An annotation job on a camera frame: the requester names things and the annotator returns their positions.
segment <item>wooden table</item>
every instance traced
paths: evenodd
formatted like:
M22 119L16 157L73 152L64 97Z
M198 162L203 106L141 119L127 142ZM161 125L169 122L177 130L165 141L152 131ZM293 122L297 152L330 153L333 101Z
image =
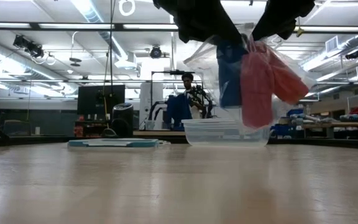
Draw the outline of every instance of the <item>wooden table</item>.
M0 147L0 224L358 224L358 149Z

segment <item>plastic container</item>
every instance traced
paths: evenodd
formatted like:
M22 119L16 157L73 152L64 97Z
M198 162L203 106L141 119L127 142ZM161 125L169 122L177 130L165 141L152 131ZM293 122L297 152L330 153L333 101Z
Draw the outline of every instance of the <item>plastic container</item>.
M182 123L192 146L259 148L267 144L270 136L270 126L247 129L233 119L187 119Z

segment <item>computer monitor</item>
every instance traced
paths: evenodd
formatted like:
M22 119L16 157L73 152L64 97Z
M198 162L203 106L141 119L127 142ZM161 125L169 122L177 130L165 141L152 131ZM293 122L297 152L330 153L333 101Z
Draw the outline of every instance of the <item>computer monitor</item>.
M78 88L77 114L104 114L104 96L106 97L107 113L112 108L125 102L125 85L81 86Z

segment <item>pink cloth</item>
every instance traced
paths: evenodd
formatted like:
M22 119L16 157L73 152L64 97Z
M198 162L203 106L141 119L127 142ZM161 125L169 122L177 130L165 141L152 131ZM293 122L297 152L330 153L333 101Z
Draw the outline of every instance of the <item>pink cloth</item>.
M272 94L288 104L297 103L309 89L263 42L242 59L242 122L261 128L273 121Z

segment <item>man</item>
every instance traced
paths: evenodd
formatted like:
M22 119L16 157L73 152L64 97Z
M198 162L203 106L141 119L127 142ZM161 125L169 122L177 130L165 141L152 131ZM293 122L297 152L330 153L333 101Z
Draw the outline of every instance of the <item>man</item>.
M196 88L191 86L193 83L193 75L191 73L186 73L181 76L183 85L186 88L186 91L183 93L189 100L190 104L190 113L193 119L201 119L200 111L204 108L204 103L201 101L202 96L197 94Z

